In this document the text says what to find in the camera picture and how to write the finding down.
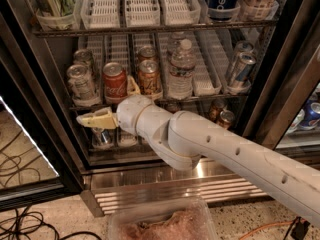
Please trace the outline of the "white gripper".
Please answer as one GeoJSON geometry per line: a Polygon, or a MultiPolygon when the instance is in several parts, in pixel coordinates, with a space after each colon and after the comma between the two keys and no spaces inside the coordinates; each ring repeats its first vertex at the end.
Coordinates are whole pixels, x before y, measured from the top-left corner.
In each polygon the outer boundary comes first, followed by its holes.
{"type": "Polygon", "coordinates": [[[136,135],[136,124],[140,114],[154,102],[148,97],[138,95],[140,88],[131,75],[127,76],[127,81],[127,94],[131,96],[118,104],[117,117],[110,107],[105,107],[95,112],[77,116],[77,122],[84,127],[101,129],[116,129],[119,125],[122,130],[136,135]]]}

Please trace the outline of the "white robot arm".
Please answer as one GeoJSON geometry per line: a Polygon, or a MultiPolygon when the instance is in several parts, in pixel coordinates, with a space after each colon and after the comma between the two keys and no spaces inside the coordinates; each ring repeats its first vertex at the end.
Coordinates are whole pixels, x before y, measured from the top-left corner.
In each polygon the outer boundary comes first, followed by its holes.
{"type": "Polygon", "coordinates": [[[90,128],[122,130],[144,138],[172,168],[187,171],[211,158],[320,227],[320,171],[238,136],[189,111],[170,113],[141,94],[116,111],[102,108],[77,117],[90,128]]]}

